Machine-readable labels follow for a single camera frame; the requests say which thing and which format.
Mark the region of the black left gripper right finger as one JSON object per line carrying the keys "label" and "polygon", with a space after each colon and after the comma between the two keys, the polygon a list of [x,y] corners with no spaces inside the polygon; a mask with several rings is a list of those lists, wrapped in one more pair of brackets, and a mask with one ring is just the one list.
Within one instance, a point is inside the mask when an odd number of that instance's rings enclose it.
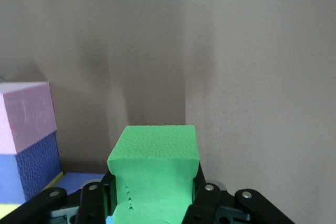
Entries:
{"label": "black left gripper right finger", "polygon": [[291,223],[260,192],[241,189],[231,195],[224,185],[207,182],[202,167],[194,178],[193,202],[182,223]]}

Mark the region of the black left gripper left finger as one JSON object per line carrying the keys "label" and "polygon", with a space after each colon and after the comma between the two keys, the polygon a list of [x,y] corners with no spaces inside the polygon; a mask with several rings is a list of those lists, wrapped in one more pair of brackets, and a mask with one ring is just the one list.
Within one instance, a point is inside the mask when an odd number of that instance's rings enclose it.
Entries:
{"label": "black left gripper left finger", "polygon": [[115,176],[107,172],[72,194],[47,188],[1,219],[1,223],[106,223],[117,206]]}

